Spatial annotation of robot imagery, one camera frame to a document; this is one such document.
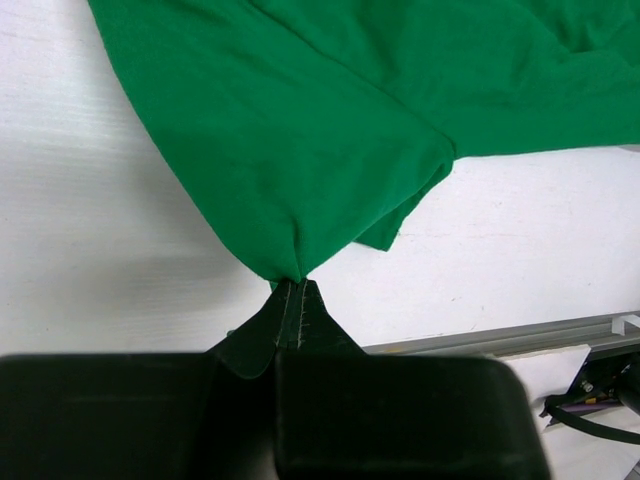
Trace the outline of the aluminium rail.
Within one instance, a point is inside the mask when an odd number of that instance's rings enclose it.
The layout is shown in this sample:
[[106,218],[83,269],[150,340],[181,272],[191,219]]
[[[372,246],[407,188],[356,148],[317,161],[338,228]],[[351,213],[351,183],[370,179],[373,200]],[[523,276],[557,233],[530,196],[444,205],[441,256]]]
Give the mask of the aluminium rail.
[[592,352],[639,345],[639,314],[619,313],[368,346],[369,354],[506,357],[587,345]]

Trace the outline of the green t-shirt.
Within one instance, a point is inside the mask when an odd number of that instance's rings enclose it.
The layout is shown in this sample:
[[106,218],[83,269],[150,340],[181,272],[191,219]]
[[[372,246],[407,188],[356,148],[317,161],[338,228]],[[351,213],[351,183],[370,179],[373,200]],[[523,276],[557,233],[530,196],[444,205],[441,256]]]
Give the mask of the green t-shirt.
[[299,281],[388,249],[464,157],[639,140],[635,1],[94,1],[111,66],[222,243]]

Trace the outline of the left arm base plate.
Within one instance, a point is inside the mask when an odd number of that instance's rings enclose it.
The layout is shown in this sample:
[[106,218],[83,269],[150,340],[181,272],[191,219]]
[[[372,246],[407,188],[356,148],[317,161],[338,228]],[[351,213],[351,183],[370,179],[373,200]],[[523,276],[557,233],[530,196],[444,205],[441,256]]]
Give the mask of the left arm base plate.
[[584,362],[567,394],[575,403],[595,403],[614,398],[618,378],[639,363],[639,352],[596,352]]

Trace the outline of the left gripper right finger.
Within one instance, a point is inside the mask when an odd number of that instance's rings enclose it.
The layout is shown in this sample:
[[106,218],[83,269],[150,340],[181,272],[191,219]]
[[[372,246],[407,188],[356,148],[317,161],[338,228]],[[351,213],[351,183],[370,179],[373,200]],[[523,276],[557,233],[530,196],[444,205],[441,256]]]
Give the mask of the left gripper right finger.
[[314,354],[365,355],[326,309],[317,283],[289,283],[284,310],[284,348]]

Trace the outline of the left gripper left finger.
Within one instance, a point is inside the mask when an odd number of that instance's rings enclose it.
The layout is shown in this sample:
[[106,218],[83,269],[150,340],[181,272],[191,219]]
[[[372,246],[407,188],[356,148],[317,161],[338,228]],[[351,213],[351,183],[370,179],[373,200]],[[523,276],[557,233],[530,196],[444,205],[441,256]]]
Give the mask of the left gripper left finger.
[[199,427],[201,479],[275,478],[274,372],[291,282],[208,353],[211,379]]

